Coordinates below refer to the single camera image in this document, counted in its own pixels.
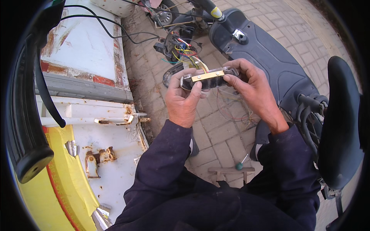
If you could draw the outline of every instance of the tire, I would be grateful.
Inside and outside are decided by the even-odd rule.
[[[175,5],[176,4],[173,3],[171,0],[163,0],[161,2],[161,4],[158,6],[157,9],[166,10],[167,8],[175,6]],[[179,16],[179,14],[177,14],[177,13],[179,13],[179,10],[177,9],[177,7],[173,7],[171,9],[169,9],[169,11],[172,12],[170,17],[169,17],[167,12],[160,13],[159,19],[161,20],[161,22],[164,26],[173,24],[174,20]]]

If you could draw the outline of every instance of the brick pavement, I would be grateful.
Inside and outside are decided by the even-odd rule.
[[[322,95],[329,97],[327,78],[327,62],[333,55],[342,57],[356,72],[348,52],[340,38],[323,18],[323,16],[307,0],[219,0],[214,1],[221,9],[235,7],[244,12],[247,18],[266,30],[277,39],[303,67]],[[189,3],[179,6],[179,11],[185,13],[192,8]],[[166,36],[162,29],[156,29],[145,17],[144,12],[135,9],[135,14],[124,19],[124,24],[130,33],[148,31]],[[133,36],[135,41],[150,38],[150,35]],[[208,36],[194,38],[203,43],[201,58],[210,69],[220,67],[227,59],[210,43]],[[154,51],[152,46],[156,40],[140,45],[125,42],[124,54],[133,97],[141,111],[149,114],[152,121],[147,134],[155,137],[168,118],[164,95],[166,87],[162,84],[163,73],[171,67],[161,60],[163,55]],[[249,153],[254,144],[255,125],[258,116],[248,110],[248,106],[238,96],[233,95],[233,89],[222,87],[219,92],[213,89],[206,99],[201,99],[197,106],[194,137],[200,153],[186,162],[186,167],[199,177],[213,182],[214,174],[209,174],[209,167],[233,167]],[[248,176],[250,181],[262,166],[258,162],[247,159],[246,167],[254,167],[255,173]],[[232,187],[243,185],[242,174],[223,176]],[[324,230],[325,225],[336,217],[335,202],[323,201],[318,213],[316,230]]]

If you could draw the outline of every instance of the blue wire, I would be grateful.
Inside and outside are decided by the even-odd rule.
[[[161,60],[163,60],[163,61],[165,61],[165,62],[168,62],[168,61],[166,61],[166,60],[164,60],[164,59],[162,59],[162,58],[161,58]],[[178,63],[178,62],[169,62],[169,63]]]

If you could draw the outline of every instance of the black cable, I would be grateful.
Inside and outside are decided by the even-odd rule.
[[[127,1],[127,0],[121,0],[121,1],[125,1],[125,2],[127,2],[127,3],[134,4],[135,6],[144,7],[144,6],[140,5],[140,4],[136,4],[136,3],[133,3],[133,2],[130,2],[130,1]],[[175,14],[182,14],[182,15],[187,15],[187,16],[196,16],[196,17],[201,17],[201,18],[205,18],[205,19],[209,19],[209,20],[214,20],[213,18],[207,18],[207,17],[198,16],[198,15],[193,15],[193,14],[183,14],[183,13],[173,12],[173,11],[169,11],[169,10],[160,10],[160,9],[156,9],[156,8],[152,8],[152,7],[149,7],[149,8],[150,8],[150,9],[152,9],[152,10],[158,10],[158,11],[162,11],[162,12],[175,13]]]
[[[86,10],[88,10],[91,14],[93,14],[94,16],[97,16],[97,14],[95,12],[93,12],[90,8],[86,7],[86,6],[83,6],[83,5],[65,5],[64,7],[80,7],[80,8],[84,8]],[[117,36],[117,37],[114,37],[113,35],[111,35],[109,33],[109,31],[107,30],[107,28],[105,27],[105,25],[103,24],[103,22],[99,19],[99,18],[96,18],[99,23],[101,24],[101,26],[103,27],[103,29],[106,31],[106,33],[109,35],[109,37],[111,38],[123,38],[123,37],[128,37],[130,35],[135,35],[135,34],[151,34],[151,35],[154,35],[154,36],[157,36],[158,38],[160,38],[158,35],[156,34],[153,34],[153,33],[150,33],[150,32],[137,32],[137,33],[133,33],[133,34],[126,34],[126,35],[122,35],[122,36]]]
[[[149,33],[149,32],[137,32],[137,33],[133,33],[133,34],[146,33],[146,34],[151,34],[151,35],[156,36],[156,37],[154,37],[154,38],[148,38],[148,39],[146,39],[146,40],[143,40],[143,41],[141,41],[141,42],[138,42],[138,43],[137,43],[137,42],[135,42],[135,41],[130,37],[130,35],[127,33],[126,29],[125,29],[121,24],[119,24],[119,23],[118,23],[118,22],[116,22],[116,21],[110,20],[110,19],[108,19],[108,18],[104,18],[104,17],[102,17],[102,16],[86,15],[86,14],[75,14],[75,15],[69,15],[69,16],[66,16],[66,17],[64,17],[64,18],[61,18],[60,20],[62,21],[62,20],[65,20],[65,19],[67,19],[67,18],[75,18],[75,17],[101,18],[101,19],[107,20],[107,21],[109,21],[109,22],[111,22],[111,23],[114,23],[114,24],[116,24],[116,25],[118,25],[118,26],[120,26],[120,27],[121,27],[121,29],[122,29],[122,30],[123,30],[123,32],[126,34],[126,36],[128,37],[128,39],[129,39],[132,43],[134,43],[134,44],[140,44],[140,43],[143,43],[143,42],[146,42],[146,41],[152,40],[152,39],[160,38],[158,35],[156,35],[156,34],[152,34],[152,33]],[[112,37],[112,36],[111,36],[111,38],[121,38],[121,37],[124,37],[124,36],[118,36],[118,37]]]

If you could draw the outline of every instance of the scooter body panel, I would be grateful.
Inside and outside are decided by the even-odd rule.
[[[243,31],[249,43],[241,45],[226,29],[215,22],[209,32],[211,43],[229,60],[245,58],[262,69],[269,81],[276,103],[292,117],[296,113],[299,94],[312,95],[318,91],[294,57],[272,36],[246,19],[238,9],[223,12],[232,24]]]

